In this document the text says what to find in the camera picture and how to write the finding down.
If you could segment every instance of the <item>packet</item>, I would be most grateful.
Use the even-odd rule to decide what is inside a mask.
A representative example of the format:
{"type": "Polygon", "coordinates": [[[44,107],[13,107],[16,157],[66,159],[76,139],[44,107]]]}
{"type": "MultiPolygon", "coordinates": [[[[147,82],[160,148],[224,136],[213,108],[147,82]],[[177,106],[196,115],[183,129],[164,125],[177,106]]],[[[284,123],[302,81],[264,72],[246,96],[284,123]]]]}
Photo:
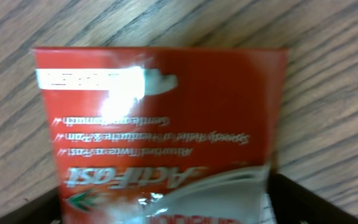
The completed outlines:
{"type": "Polygon", "coordinates": [[[285,50],[35,56],[64,224],[259,222],[285,50]]]}

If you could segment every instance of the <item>wood grain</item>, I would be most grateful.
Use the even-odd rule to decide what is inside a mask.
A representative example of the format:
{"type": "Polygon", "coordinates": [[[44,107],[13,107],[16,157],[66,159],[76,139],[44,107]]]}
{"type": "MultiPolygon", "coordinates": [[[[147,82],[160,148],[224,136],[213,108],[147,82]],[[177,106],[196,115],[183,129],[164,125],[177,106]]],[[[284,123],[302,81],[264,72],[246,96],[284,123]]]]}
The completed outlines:
{"type": "Polygon", "coordinates": [[[280,170],[358,216],[358,0],[0,0],[0,215],[57,183],[36,45],[291,48],[280,170]]]}

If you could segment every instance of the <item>actifast packet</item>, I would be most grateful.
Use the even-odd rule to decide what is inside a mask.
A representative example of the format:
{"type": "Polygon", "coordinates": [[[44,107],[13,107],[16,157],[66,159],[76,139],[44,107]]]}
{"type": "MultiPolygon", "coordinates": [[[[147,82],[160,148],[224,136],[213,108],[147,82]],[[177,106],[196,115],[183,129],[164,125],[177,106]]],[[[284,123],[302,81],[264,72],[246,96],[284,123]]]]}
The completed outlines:
{"type": "Polygon", "coordinates": [[[259,222],[285,50],[35,56],[65,224],[259,222]]]}

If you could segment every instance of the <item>table surface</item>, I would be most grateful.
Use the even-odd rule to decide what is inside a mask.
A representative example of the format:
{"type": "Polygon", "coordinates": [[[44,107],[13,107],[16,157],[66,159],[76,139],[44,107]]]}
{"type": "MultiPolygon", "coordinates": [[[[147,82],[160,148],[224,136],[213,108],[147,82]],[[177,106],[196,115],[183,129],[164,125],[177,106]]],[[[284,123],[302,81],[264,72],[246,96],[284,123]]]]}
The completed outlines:
{"type": "Polygon", "coordinates": [[[291,48],[280,170],[358,216],[358,0],[0,0],[0,215],[57,184],[35,45],[291,48]]]}

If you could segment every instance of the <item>green leaf logo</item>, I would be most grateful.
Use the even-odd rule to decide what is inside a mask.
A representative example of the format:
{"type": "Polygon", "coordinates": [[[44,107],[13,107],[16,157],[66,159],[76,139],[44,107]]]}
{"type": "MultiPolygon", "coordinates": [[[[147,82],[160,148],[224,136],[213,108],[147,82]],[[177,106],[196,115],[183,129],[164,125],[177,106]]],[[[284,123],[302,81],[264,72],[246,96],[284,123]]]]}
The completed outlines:
{"type": "Polygon", "coordinates": [[[95,199],[98,198],[98,195],[94,192],[94,189],[89,189],[66,199],[67,203],[73,208],[81,210],[83,212],[88,212],[92,208],[96,207],[95,199]]]}

